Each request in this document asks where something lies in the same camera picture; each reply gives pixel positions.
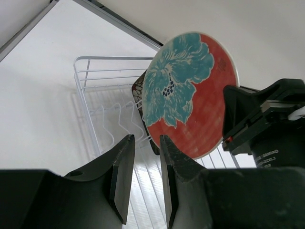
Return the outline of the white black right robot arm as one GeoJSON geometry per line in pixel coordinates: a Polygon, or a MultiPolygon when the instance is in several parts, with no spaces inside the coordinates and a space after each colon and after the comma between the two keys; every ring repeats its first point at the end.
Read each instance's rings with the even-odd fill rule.
{"type": "Polygon", "coordinates": [[[305,166],[305,83],[280,79],[262,90],[227,85],[223,150],[252,155],[258,168],[305,166]]]}

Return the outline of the red teal round plate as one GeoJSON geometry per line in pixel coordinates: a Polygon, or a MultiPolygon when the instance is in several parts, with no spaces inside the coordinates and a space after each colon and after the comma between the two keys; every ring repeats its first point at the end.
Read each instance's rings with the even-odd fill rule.
{"type": "Polygon", "coordinates": [[[146,70],[142,117],[151,140],[168,136],[190,158],[214,151],[223,139],[226,86],[238,86],[229,52],[213,37],[189,31],[169,40],[146,70]]]}

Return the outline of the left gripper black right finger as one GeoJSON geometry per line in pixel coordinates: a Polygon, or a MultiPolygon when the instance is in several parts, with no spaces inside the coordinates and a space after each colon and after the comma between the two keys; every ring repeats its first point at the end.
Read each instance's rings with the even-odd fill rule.
{"type": "Polygon", "coordinates": [[[208,170],[166,135],[160,136],[160,160],[167,228],[213,228],[204,184],[208,170]]]}

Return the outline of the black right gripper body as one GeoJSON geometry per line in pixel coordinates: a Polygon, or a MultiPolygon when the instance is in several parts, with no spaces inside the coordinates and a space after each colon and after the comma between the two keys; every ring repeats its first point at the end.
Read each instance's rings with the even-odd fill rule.
{"type": "Polygon", "coordinates": [[[305,83],[280,79],[262,90],[227,85],[224,95],[223,150],[251,153],[259,141],[279,135],[304,134],[305,119],[288,116],[305,104],[305,83]]]}

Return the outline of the black square floral plate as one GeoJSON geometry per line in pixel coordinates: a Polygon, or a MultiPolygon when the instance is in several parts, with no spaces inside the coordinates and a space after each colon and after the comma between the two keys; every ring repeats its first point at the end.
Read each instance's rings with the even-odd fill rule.
{"type": "MultiPolygon", "coordinates": [[[[142,111],[142,89],[143,89],[143,81],[145,77],[146,71],[135,81],[132,85],[132,95],[136,104],[136,107],[139,111],[140,117],[143,117],[142,111]]],[[[150,138],[149,143],[155,155],[160,155],[160,150],[158,146],[154,143],[154,141],[150,138]]]]}

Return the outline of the clear plastic dish rack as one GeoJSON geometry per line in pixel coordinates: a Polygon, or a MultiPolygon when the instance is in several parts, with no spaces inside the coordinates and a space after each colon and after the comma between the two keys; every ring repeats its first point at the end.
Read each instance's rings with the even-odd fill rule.
{"type": "Polygon", "coordinates": [[[166,213],[160,158],[151,146],[134,99],[133,83],[150,58],[78,57],[73,64],[77,94],[93,154],[100,156],[127,134],[135,136],[127,229],[164,229],[166,213]]]}

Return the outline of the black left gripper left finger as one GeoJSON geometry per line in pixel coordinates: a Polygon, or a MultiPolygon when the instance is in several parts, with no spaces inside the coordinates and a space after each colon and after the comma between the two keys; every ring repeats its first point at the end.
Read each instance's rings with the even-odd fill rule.
{"type": "Polygon", "coordinates": [[[59,229],[120,229],[127,222],[135,136],[60,179],[59,229]]]}

